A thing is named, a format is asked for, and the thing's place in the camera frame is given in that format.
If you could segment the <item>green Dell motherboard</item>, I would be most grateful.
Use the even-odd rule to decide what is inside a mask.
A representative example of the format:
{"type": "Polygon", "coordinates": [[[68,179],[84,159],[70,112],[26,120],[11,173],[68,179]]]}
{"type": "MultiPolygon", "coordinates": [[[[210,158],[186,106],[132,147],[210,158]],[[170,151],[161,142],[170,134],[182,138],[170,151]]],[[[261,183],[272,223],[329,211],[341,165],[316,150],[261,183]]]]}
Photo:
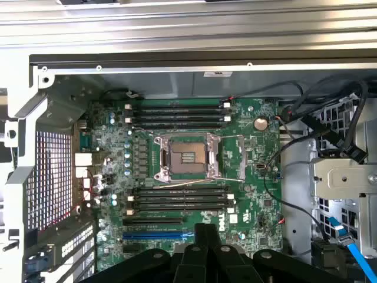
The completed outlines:
{"type": "Polygon", "coordinates": [[[198,98],[176,100],[148,100],[136,98],[126,101],[96,101],[87,112],[89,129],[81,135],[80,146],[89,150],[92,164],[88,167],[87,182],[93,198],[93,211],[98,222],[96,236],[96,267],[104,271],[125,259],[129,259],[148,249],[162,249],[170,254],[184,245],[193,243],[194,237],[184,239],[123,240],[123,233],[143,232],[193,232],[198,223],[215,224],[220,239],[225,244],[241,247],[247,255],[262,248],[280,249],[281,230],[273,225],[280,219],[281,206],[265,191],[264,185],[272,184],[272,191],[281,192],[281,172],[279,161],[272,156],[280,147],[279,123],[276,100],[252,98],[198,98]],[[230,102],[232,110],[226,115],[190,116],[231,116],[230,122],[189,122],[189,123],[228,123],[222,129],[172,129],[151,130],[153,133],[209,132],[222,138],[219,144],[219,169],[223,178],[243,179],[244,183],[216,181],[188,186],[216,185],[229,186],[229,192],[170,192],[133,193],[133,189],[152,188],[170,185],[156,181],[154,175],[160,169],[159,147],[153,139],[133,136],[131,127],[138,123],[125,123],[125,104],[144,105],[211,105],[230,102]],[[269,126],[265,131],[257,131],[253,122],[257,117],[265,117],[269,126]],[[192,212],[139,212],[127,216],[127,209],[134,209],[127,200],[133,195],[157,195],[171,193],[232,193],[235,196],[235,213],[224,211],[192,212]],[[184,218],[179,225],[130,225],[124,226],[127,218],[184,218]],[[124,254],[124,245],[138,245],[140,251],[124,254]]]}

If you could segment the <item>open grey PC case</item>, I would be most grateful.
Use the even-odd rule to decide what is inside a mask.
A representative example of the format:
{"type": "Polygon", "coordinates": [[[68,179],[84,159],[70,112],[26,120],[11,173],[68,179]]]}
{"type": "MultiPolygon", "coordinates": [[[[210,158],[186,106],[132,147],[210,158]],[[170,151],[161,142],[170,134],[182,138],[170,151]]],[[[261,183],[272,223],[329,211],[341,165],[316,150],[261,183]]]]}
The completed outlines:
{"type": "Polygon", "coordinates": [[[21,106],[0,121],[0,283],[23,283],[24,263],[35,255],[51,258],[45,283],[88,283],[101,272],[86,180],[93,155],[81,135],[93,102],[136,98],[276,100],[280,147],[272,160],[280,163],[281,192],[264,188],[281,206],[273,226],[282,247],[271,250],[312,265],[311,242],[322,239],[344,251],[346,264],[320,269],[377,283],[377,258],[323,215],[329,201],[312,194],[309,168],[314,159],[364,164],[368,153],[355,136],[367,100],[377,98],[377,50],[32,55],[28,75],[24,90],[0,88],[0,98],[21,106]]]}

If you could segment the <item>thin steel locking lever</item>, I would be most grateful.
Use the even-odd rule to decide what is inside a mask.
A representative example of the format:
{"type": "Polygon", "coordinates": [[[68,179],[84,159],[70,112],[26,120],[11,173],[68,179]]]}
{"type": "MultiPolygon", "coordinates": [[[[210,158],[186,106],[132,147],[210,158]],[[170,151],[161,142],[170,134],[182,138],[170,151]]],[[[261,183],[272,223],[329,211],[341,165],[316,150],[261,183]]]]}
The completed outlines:
{"type": "Polygon", "coordinates": [[[210,183],[210,182],[216,182],[216,181],[229,181],[229,182],[238,182],[238,183],[244,183],[245,180],[243,179],[230,179],[230,178],[223,178],[223,177],[212,177],[209,179],[200,179],[200,180],[194,180],[189,182],[181,182],[181,183],[173,183],[170,185],[163,185],[163,186],[154,186],[154,189],[166,189],[166,188],[173,188],[173,187],[182,187],[182,186],[188,186],[198,183],[210,183]]]}
{"type": "Polygon", "coordinates": [[[132,126],[133,136],[136,138],[155,139],[164,136],[164,134],[153,133],[150,130],[145,130],[141,127],[132,126]]]}

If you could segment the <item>black plastic fan shroud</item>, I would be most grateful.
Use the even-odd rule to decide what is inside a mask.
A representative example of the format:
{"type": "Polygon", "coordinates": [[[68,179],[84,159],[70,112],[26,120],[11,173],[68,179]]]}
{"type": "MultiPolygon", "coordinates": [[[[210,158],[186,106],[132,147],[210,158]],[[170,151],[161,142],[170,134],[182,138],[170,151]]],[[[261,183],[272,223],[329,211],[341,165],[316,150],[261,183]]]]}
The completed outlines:
{"type": "Polygon", "coordinates": [[[346,256],[337,244],[315,239],[311,242],[311,262],[323,269],[340,269],[346,264],[346,256]]]}

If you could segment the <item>long blue expansion slot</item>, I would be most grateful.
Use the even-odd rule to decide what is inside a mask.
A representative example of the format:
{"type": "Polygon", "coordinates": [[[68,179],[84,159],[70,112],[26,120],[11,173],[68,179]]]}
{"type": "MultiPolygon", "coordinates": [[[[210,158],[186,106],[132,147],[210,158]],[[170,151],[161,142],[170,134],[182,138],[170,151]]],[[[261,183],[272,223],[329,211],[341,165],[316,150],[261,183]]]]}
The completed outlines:
{"type": "Polygon", "coordinates": [[[143,232],[143,233],[123,233],[123,240],[157,240],[157,239],[184,239],[193,237],[193,232],[143,232]]]}

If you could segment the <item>metal disk bay cage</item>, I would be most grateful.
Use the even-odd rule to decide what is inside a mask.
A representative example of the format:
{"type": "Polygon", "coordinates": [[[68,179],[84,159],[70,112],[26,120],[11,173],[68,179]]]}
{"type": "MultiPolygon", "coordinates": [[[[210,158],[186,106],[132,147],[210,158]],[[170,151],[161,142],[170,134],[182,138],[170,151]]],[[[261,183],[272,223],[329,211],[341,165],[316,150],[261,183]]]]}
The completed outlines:
{"type": "Polygon", "coordinates": [[[356,128],[355,143],[368,153],[364,164],[352,159],[314,159],[312,194],[329,201],[329,211],[353,234],[361,253],[377,258],[377,98],[370,98],[356,128]]]}

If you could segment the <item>blue card retainer clips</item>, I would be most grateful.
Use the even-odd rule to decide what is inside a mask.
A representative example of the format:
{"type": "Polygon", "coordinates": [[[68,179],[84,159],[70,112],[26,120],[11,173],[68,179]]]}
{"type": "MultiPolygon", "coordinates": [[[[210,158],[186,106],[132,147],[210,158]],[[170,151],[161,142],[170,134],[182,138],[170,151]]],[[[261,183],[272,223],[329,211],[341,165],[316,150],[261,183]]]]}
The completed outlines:
{"type": "Polygon", "coordinates": [[[45,283],[41,272],[47,271],[52,266],[51,258],[47,255],[35,255],[24,263],[23,283],[45,283]]]}

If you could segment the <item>long black expansion slot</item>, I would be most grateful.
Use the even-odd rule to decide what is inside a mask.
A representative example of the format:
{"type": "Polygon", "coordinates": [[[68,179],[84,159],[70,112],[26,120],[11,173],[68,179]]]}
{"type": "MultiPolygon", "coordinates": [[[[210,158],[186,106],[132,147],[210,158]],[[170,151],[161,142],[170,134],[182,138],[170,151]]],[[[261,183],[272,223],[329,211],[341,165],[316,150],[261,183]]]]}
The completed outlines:
{"type": "Polygon", "coordinates": [[[184,218],[127,218],[123,219],[124,226],[130,225],[162,225],[173,224],[179,225],[185,222],[184,218]]]}

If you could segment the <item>metal CPU socket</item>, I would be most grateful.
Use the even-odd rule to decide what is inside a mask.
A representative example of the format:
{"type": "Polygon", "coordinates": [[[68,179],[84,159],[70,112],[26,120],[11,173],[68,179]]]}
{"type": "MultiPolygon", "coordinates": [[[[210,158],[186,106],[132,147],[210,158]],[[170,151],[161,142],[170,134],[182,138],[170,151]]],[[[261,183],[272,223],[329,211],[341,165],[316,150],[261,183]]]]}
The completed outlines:
{"type": "Polygon", "coordinates": [[[222,138],[209,132],[161,134],[153,138],[159,149],[160,169],[154,179],[163,183],[217,179],[222,138]]]}

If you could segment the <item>black RAM slot white clips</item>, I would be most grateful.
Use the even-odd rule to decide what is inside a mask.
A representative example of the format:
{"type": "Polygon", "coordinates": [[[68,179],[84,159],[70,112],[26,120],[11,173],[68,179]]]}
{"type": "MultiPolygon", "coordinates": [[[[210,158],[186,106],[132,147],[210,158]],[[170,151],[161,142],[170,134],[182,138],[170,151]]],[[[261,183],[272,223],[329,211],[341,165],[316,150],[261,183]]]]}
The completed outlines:
{"type": "Polygon", "coordinates": [[[157,194],[157,195],[133,195],[128,196],[127,200],[130,202],[136,201],[162,201],[162,200],[233,200],[235,199],[234,194],[232,193],[171,193],[171,194],[157,194]]]}
{"type": "Polygon", "coordinates": [[[190,104],[169,104],[169,105],[144,105],[144,104],[125,104],[124,109],[125,110],[204,110],[204,109],[225,109],[230,108],[232,104],[230,102],[220,103],[220,104],[211,104],[211,105],[190,105],[190,104]]]}
{"type": "Polygon", "coordinates": [[[192,212],[192,211],[224,211],[228,213],[235,213],[235,208],[225,207],[181,207],[181,208],[144,208],[144,209],[127,209],[125,214],[127,216],[136,215],[139,212],[192,212]]]}
{"type": "Polygon", "coordinates": [[[176,122],[230,122],[232,120],[231,116],[157,116],[157,117],[126,117],[124,119],[125,123],[176,123],[176,122]]]}

